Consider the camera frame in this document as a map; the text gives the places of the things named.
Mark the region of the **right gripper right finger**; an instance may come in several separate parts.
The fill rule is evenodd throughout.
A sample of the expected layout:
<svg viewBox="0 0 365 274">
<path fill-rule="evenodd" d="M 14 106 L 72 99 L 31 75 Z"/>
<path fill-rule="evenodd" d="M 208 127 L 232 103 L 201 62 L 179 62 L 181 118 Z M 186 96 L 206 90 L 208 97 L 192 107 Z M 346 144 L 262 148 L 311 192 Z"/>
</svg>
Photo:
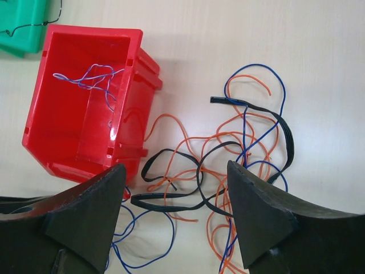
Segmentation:
<svg viewBox="0 0 365 274">
<path fill-rule="evenodd" d="M 363 273 L 364 216 L 322 207 L 227 164 L 244 267 L 250 273 Z"/>
</svg>

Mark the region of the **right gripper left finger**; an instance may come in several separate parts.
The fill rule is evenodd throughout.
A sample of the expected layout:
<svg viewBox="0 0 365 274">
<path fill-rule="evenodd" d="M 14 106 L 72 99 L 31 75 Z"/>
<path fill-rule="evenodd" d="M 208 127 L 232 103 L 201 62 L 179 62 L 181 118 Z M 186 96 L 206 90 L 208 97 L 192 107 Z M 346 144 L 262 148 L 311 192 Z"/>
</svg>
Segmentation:
<svg viewBox="0 0 365 274">
<path fill-rule="evenodd" d="M 117 164 L 56 195 L 1 197 L 1 273 L 104 273 L 125 182 Z"/>
</svg>

